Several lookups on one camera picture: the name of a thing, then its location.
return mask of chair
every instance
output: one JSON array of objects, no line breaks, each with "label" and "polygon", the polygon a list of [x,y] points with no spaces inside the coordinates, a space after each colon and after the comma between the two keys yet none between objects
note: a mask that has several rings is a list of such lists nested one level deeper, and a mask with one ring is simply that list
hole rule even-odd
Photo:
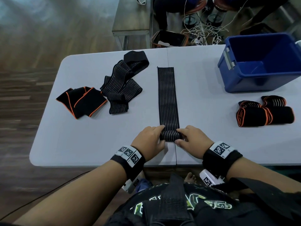
[{"label": "chair", "polygon": [[239,9],[228,5],[224,0],[213,0],[213,3],[214,9],[208,16],[207,22],[211,23],[214,27],[221,26],[227,11],[239,11]]},{"label": "chair", "polygon": [[183,13],[182,15],[186,16],[185,19],[183,20],[183,27],[185,27],[186,25],[188,29],[191,29],[197,24],[197,21],[193,16],[193,14],[196,14],[198,16],[200,22],[201,18],[198,15],[198,12],[201,11],[203,8],[205,8],[206,4],[207,4],[207,0],[198,0],[197,5],[194,9],[191,9]]}]

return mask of bin handle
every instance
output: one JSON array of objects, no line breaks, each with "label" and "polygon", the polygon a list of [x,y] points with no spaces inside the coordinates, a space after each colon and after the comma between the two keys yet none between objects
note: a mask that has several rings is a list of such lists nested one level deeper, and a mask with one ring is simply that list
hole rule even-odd
[{"label": "bin handle", "polygon": [[235,63],[234,63],[234,62],[231,62],[230,56],[229,56],[229,54],[228,54],[229,51],[230,51],[229,48],[226,48],[226,49],[224,50],[223,54],[224,54],[224,58],[225,58],[225,60],[226,60],[226,64],[227,64],[227,66],[228,66],[228,69],[231,70],[233,67],[235,67]]}]

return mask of left hand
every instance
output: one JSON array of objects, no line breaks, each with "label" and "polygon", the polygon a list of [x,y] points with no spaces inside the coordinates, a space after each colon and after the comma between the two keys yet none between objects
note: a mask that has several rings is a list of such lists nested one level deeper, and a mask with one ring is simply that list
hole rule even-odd
[{"label": "left hand", "polygon": [[133,140],[131,146],[137,148],[141,152],[146,162],[164,149],[165,140],[158,143],[160,134],[164,128],[165,125],[160,125],[158,127],[148,126]]}]

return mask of black striped elastic band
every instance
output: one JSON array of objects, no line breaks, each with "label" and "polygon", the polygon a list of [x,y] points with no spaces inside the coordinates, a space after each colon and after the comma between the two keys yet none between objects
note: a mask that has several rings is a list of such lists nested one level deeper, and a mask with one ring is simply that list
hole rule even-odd
[{"label": "black striped elastic band", "polygon": [[100,88],[102,95],[107,97],[111,107],[110,114],[125,113],[129,109],[129,102],[142,92],[142,88],[132,79],[149,62],[143,51],[130,51],[124,55],[113,68],[111,76],[105,76],[104,84]]},{"label": "black striped elastic band", "polygon": [[173,67],[158,67],[158,84],[160,124],[165,125],[160,140],[174,142],[177,139],[182,139],[182,135],[176,131],[180,126]]}]

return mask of right hand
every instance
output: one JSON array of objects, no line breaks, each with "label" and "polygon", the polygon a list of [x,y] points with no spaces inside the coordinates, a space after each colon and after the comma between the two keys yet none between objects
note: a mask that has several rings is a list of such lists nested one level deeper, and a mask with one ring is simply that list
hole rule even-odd
[{"label": "right hand", "polygon": [[175,144],[198,159],[203,159],[205,152],[214,144],[204,132],[191,125],[177,131],[183,134],[185,140],[175,140]]}]

